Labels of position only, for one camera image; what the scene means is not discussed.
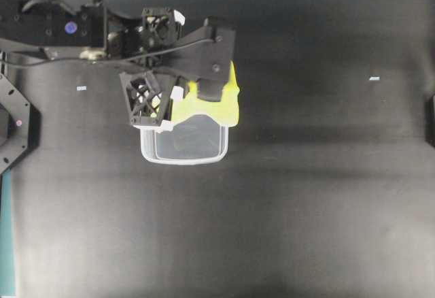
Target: teal edge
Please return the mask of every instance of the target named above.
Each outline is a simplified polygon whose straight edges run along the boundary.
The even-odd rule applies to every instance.
[[[1,183],[0,207],[0,296],[15,295],[14,251],[11,222],[11,174],[7,170]]]

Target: black mechanical bracket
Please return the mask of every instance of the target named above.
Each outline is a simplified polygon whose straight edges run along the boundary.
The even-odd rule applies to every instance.
[[[0,173],[8,169],[29,147],[31,104],[0,74]]]

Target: black mounting plate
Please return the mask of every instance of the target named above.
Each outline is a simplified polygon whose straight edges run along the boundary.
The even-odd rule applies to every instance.
[[[13,129],[0,146],[0,174],[8,169],[29,147],[31,104],[0,74],[0,104],[9,112]]]

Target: blue sticker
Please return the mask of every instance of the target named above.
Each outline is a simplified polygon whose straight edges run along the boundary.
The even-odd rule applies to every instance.
[[[77,31],[77,24],[74,21],[67,22],[65,31],[67,34],[74,34]]]

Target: screw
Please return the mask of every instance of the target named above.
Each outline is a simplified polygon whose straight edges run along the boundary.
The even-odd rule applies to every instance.
[[[220,65],[218,64],[214,64],[211,66],[211,70],[213,70],[213,72],[219,72],[220,71]]]

